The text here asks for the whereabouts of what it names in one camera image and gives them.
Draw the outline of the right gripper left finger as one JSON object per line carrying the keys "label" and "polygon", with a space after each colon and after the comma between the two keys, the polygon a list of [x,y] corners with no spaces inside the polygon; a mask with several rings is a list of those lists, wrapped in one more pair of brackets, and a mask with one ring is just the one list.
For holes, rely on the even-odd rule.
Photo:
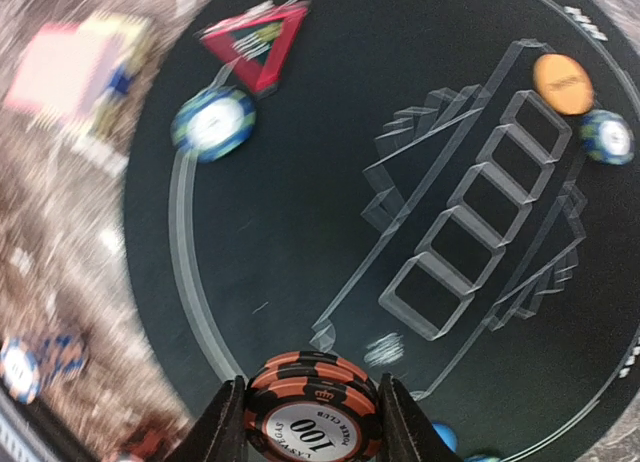
{"label": "right gripper left finger", "polygon": [[167,462],[247,461],[245,393],[242,376],[224,382],[187,436],[167,456]]}

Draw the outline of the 50 chips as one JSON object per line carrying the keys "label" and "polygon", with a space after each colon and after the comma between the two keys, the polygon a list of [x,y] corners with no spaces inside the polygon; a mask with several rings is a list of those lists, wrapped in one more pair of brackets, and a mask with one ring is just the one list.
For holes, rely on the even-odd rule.
{"label": "50 chips", "polygon": [[501,458],[490,454],[474,454],[464,459],[464,462],[501,462]]}
{"label": "50 chips", "polygon": [[611,111],[592,110],[582,118],[580,139],[587,155],[609,165],[625,165],[635,155],[634,135],[625,119]]}
{"label": "50 chips", "polygon": [[253,131],[252,99],[234,87],[206,88],[185,102],[170,135],[178,152],[198,162],[218,160],[244,143]]}

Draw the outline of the orange big blind button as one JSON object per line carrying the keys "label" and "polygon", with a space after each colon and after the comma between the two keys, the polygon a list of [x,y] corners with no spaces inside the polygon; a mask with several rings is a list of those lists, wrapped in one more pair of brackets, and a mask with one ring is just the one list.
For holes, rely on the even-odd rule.
{"label": "orange big blind button", "polygon": [[540,56],[533,66],[534,86],[542,99],[563,115],[582,115],[594,105],[594,89],[585,69],[557,53]]}

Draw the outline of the blue small blind button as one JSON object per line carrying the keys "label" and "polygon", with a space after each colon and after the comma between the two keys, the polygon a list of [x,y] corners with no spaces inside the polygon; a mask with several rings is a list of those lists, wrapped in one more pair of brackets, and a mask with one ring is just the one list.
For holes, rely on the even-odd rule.
{"label": "blue small blind button", "polygon": [[433,423],[433,429],[439,435],[443,443],[453,452],[457,452],[458,438],[453,429],[443,423]]}

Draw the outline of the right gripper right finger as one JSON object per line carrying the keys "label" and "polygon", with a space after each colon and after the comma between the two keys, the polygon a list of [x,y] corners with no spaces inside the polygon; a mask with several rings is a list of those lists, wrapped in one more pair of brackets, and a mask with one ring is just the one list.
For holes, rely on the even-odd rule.
{"label": "right gripper right finger", "polygon": [[383,462],[462,462],[437,434],[403,383],[390,373],[378,388]]}

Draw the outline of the red triangular all-in marker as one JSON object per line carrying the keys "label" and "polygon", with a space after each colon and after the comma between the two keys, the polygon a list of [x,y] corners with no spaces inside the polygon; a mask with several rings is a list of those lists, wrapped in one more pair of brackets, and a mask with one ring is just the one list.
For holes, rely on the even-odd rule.
{"label": "red triangular all-in marker", "polygon": [[199,38],[221,62],[234,65],[236,76],[252,93],[264,94],[279,83],[308,12],[307,1],[266,1],[204,29]]}

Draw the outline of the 100 chips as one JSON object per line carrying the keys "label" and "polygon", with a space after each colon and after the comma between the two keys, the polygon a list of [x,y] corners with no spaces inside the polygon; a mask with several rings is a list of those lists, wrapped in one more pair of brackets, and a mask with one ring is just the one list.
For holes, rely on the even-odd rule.
{"label": "100 chips", "polygon": [[275,356],[250,380],[247,440],[270,461],[368,461],[382,444],[375,384],[323,352]]}

